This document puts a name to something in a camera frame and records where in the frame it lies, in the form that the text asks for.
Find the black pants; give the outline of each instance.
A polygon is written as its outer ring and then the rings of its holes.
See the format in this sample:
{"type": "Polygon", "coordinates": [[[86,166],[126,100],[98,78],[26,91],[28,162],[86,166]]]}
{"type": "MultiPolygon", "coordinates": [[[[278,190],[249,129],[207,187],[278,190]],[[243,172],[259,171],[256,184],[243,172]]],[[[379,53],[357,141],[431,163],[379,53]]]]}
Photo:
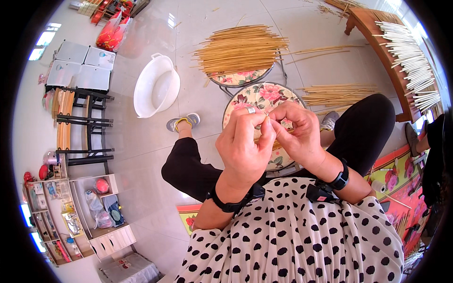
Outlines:
{"type": "Polygon", "coordinates": [[[426,166],[423,169],[422,188],[424,202],[428,207],[439,201],[440,198],[443,172],[442,134],[444,119],[445,114],[442,114],[434,122],[428,124],[426,128],[428,144],[431,149],[426,159],[426,166]]]}
{"type": "MultiPolygon", "coordinates": [[[[327,151],[344,158],[362,176],[371,169],[395,125],[395,109],[388,98],[373,94],[351,106],[335,123],[335,140],[327,151]]],[[[197,142],[179,139],[162,167],[162,177],[178,190],[203,202],[217,183],[222,170],[202,164],[197,142]]],[[[306,169],[288,177],[313,177],[306,169]]],[[[265,174],[258,181],[265,185],[265,174]]]]}

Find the tile floor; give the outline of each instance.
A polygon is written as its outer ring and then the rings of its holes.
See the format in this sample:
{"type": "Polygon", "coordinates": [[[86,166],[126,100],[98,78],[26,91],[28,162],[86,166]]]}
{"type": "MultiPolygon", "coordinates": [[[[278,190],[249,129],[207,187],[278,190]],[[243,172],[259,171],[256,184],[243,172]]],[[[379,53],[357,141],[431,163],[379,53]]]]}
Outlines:
{"type": "MultiPolygon", "coordinates": [[[[272,26],[275,33],[290,39],[291,50],[366,42],[357,29],[350,36],[345,35],[346,19],[340,21],[337,15],[322,14],[318,10],[320,3],[317,0],[154,0],[134,18],[113,70],[111,94],[115,100],[108,105],[106,118],[114,119],[115,127],[106,140],[107,146],[116,150],[115,159],[109,166],[124,188],[120,193],[121,206],[137,238],[135,247],[154,261],[162,273],[176,273],[189,239],[175,206],[197,203],[161,177],[162,165],[177,139],[177,134],[166,130],[166,122],[197,112],[202,123],[193,136],[198,142],[202,162],[223,168],[214,143],[222,131],[222,115],[229,99],[212,82],[203,87],[205,76],[197,69],[189,68],[195,65],[189,53],[212,31],[234,27],[244,14],[241,25],[272,26]],[[173,60],[181,77],[181,88],[177,100],[166,111],[148,119],[138,119],[133,105],[134,87],[154,53],[173,60]]],[[[395,8],[367,4],[375,9],[395,8]]],[[[299,56],[286,55],[284,59],[289,62],[299,56]]],[[[396,113],[401,112],[391,81],[369,45],[351,48],[348,53],[299,61],[284,68],[290,88],[375,83],[391,99],[396,113]]],[[[280,67],[276,66],[265,80],[283,83],[280,67]]],[[[323,109],[323,106],[311,107],[314,112],[323,109]]],[[[403,126],[403,123],[396,123],[381,156],[406,143],[403,126]]]]}

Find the spool of thread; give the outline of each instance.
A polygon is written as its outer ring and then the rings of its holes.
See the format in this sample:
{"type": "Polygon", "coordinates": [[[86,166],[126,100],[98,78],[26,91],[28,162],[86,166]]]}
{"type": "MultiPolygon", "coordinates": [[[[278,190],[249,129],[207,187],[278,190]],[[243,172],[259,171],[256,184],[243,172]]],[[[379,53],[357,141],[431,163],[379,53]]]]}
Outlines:
{"type": "Polygon", "coordinates": [[[373,190],[375,190],[376,192],[380,192],[380,193],[383,193],[386,190],[386,186],[378,180],[374,180],[371,183],[371,188],[373,190]]]}

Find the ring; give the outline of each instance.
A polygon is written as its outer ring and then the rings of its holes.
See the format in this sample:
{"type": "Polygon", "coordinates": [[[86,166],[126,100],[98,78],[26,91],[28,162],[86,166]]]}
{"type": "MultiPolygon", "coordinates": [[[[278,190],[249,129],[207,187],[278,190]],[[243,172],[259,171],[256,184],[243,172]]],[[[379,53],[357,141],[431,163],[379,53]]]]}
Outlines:
{"type": "Polygon", "coordinates": [[[249,111],[249,114],[255,113],[255,109],[252,106],[247,106],[246,109],[247,109],[247,111],[249,111]]]}

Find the gray sneaker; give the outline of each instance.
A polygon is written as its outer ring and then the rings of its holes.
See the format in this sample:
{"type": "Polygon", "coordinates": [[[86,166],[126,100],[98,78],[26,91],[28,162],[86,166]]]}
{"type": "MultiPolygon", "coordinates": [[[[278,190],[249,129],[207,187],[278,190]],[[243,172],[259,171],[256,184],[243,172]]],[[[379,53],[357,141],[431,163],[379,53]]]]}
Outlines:
{"type": "Polygon", "coordinates": [[[416,149],[417,143],[419,142],[417,132],[414,130],[414,128],[412,128],[412,125],[409,122],[407,122],[404,127],[407,143],[410,147],[410,153],[413,157],[419,156],[420,153],[418,153],[416,149]]]}
{"type": "Polygon", "coordinates": [[[193,129],[196,125],[200,123],[200,116],[197,113],[190,113],[182,118],[173,118],[167,122],[167,129],[170,132],[179,133],[177,125],[182,120],[186,120],[192,126],[193,129]]]}
{"type": "Polygon", "coordinates": [[[338,120],[338,118],[340,118],[340,115],[337,112],[330,111],[324,116],[321,124],[319,125],[319,129],[333,131],[333,129],[335,128],[335,122],[338,120]]]}

